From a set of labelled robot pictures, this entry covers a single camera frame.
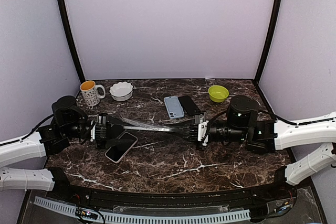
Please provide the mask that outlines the clear magsafe phone case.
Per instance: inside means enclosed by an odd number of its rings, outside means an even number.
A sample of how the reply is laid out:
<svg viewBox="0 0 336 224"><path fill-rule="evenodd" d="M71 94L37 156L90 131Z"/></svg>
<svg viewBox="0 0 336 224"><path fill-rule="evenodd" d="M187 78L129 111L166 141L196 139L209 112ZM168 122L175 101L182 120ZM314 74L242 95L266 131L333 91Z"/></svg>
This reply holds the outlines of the clear magsafe phone case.
<svg viewBox="0 0 336 224"><path fill-rule="evenodd" d="M135 126L150 126L150 125L156 125L156 124L149 124L149 123L144 123L140 121L135 121L131 119L123 119L125 122L130 123L131 125Z"/></svg>

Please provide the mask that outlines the black phone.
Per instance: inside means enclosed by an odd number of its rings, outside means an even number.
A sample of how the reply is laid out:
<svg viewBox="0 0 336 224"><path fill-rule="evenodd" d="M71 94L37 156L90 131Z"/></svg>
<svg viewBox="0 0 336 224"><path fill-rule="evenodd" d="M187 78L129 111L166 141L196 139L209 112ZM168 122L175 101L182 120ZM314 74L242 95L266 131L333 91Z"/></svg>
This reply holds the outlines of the black phone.
<svg viewBox="0 0 336 224"><path fill-rule="evenodd" d="M178 97L178 100L182 108L186 111L186 113L189 116L195 116L201 114L201 110L189 95Z"/></svg>

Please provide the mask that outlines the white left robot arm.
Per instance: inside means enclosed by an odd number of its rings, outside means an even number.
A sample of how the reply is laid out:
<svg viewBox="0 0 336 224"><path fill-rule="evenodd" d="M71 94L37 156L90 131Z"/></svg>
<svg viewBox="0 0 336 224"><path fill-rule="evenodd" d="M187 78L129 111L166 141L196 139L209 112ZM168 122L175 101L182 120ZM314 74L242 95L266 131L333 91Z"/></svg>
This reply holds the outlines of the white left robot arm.
<svg viewBox="0 0 336 224"><path fill-rule="evenodd" d="M97 120L88 119L76 104L76 98L67 95L52 104L52 115L38 123L25 136L1 142L1 190L54 191L63 201L74 197L74 189L63 170L15 169L11 164L36 157L49 157L69 147L70 140L77 138L82 144L94 143L97 149L117 149L121 157L136 142L124 131L123 125L115 124L105 113Z"/></svg>

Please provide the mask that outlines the light blue phone case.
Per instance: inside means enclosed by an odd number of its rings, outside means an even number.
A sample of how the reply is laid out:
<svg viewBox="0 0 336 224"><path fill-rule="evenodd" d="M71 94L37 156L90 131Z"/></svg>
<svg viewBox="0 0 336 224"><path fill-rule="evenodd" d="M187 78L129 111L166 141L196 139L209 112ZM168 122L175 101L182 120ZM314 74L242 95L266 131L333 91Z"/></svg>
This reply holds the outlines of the light blue phone case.
<svg viewBox="0 0 336 224"><path fill-rule="evenodd" d="M165 97L164 104L170 119L180 119L184 117L184 110L177 96Z"/></svg>

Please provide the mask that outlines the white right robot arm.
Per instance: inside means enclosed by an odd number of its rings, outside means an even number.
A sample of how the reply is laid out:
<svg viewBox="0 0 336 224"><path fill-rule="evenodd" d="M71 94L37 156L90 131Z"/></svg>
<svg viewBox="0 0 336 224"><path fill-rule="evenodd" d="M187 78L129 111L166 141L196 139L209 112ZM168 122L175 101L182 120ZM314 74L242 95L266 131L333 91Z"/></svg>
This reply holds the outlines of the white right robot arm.
<svg viewBox="0 0 336 224"><path fill-rule="evenodd" d="M257 154L319 143L315 151L276 170L275 183L268 187L268 195L273 200L287 193L288 184L295 186L328 166L335 167L335 112L294 122L275 114L271 120L258 121L261 112L257 101L236 95L228 108L212 119L206 120L202 114L192 123L170 125L168 129L170 133L195 142L199 148L209 142L239 142Z"/></svg>

